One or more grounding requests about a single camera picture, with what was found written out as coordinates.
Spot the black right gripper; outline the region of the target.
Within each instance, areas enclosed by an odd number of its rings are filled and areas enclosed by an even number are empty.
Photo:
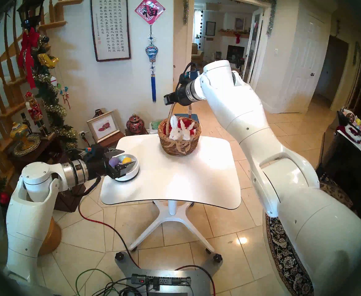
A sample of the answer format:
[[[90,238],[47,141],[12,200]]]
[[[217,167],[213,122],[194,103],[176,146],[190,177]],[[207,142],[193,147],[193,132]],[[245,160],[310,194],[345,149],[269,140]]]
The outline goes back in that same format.
[[[167,106],[179,103],[181,106],[189,106],[190,104],[195,103],[197,98],[193,85],[194,82],[181,84],[175,92],[163,97],[164,104]]]

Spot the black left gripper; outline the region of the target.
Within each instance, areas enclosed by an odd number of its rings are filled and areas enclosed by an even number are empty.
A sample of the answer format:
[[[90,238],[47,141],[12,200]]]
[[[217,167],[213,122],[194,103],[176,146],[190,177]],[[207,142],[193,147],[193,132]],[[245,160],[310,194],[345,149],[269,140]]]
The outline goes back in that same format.
[[[109,164],[109,160],[123,153],[125,153],[124,150],[107,149],[103,157],[86,156],[86,179],[95,179],[102,176],[109,176],[112,179],[125,177],[127,173],[133,170],[136,161],[119,163],[114,168]]]

